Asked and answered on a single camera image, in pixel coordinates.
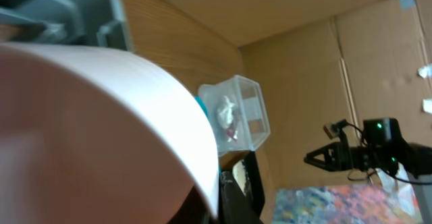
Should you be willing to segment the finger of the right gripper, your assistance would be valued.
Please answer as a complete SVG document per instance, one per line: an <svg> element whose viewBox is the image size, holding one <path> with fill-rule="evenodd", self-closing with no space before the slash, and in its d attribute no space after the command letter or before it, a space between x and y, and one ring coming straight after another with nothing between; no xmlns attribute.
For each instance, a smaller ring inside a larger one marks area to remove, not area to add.
<svg viewBox="0 0 432 224"><path fill-rule="evenodd" d="M318 167L320 169L334 172L338 170L338 160L335 154L337 149L336 143L328 144L317 150L309 152L304 157L306 164Z"/></svg>

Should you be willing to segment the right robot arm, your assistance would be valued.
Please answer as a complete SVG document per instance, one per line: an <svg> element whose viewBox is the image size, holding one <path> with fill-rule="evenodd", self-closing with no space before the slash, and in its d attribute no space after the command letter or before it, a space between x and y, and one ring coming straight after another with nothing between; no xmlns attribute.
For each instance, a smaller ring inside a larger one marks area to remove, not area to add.
<svg viewBox="0 0 432 224"><path fill-rule="evenodd" d="M398 120L393 117L366 119L363 128L343 119L323 126L329 139L337 138L306 154L304 162L328 172L360 171L362 178L347 176L349 181L371 181L379 172L396 182L411 186L430 186L421 177L431 176L431 147L407 142Z"/></svg>

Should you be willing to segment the red snack wrapper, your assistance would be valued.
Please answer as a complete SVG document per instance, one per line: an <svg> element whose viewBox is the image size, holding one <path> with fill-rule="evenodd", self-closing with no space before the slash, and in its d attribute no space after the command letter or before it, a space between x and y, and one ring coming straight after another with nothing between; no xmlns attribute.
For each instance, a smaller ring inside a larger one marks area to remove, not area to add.
<svg viewBox="0 0 432 224"><path fill-rule="evenodd" d="M222 96L217 108L216 118L220 127L227 136L228 142L238 142L237 106L228 96Z"/></svg>

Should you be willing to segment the small pink plate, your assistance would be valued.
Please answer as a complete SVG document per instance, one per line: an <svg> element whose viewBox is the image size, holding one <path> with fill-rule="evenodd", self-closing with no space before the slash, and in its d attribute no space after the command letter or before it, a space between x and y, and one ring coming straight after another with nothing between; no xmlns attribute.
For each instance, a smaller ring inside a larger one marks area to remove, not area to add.
<svg viewBox="0 0 432 224"><path fill-rule="evenodd" d="M179 81L133 53L1 45L1 222L168 223L192 190L218 216L216 143Z"/></svg>

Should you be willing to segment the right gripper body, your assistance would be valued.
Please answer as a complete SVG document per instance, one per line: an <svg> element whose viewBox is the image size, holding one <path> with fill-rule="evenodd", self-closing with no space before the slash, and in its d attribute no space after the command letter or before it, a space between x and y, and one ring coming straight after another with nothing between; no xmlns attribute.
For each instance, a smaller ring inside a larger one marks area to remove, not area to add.
<svg viewBox="0 0 432 224"><path fill-rule="evenodd" d="M335 161L338 171L357 169L366 171L375 167L373 156L363 146L348 146L347 143L335 143Z"/></svg>

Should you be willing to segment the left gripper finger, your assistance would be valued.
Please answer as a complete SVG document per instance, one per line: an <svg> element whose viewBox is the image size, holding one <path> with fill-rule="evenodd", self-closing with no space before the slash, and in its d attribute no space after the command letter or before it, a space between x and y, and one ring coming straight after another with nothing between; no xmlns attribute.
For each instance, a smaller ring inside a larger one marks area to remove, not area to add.
<svg viewBox="0 0 432 224"><path fill-rule="evenodd" d="M219 216L221 224L263 224L229 171L219 176Z"/></svg>

